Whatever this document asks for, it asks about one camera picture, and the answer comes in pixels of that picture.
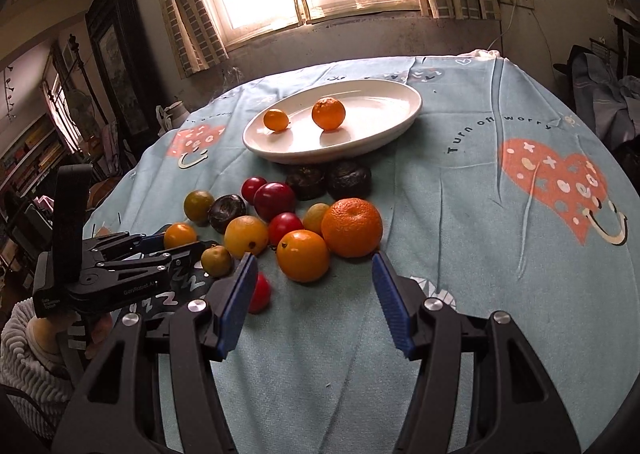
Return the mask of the person's left hand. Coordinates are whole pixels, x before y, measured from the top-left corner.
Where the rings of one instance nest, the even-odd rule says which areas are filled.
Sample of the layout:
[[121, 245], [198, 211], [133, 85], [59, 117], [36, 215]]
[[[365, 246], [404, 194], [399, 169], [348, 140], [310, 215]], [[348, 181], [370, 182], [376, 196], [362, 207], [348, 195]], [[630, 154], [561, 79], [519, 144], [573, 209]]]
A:
[[[44, 356], [59, 356], [60, 346], [58, 345], [58, 335], [70, 328], [76, 321], [77, 314], [74, 312], [54, 315], [50, 317], [34, 317], [27, 326], [27, 336], [29, 345], [35, 353], [42, 353]], [[96, 325], [91, 330], [90, 344], [86, 347], [85, 357], [92, 360], [102, 348], [102, 344], [111, 333], [113, 318], [105, 314], [98, 319]]]

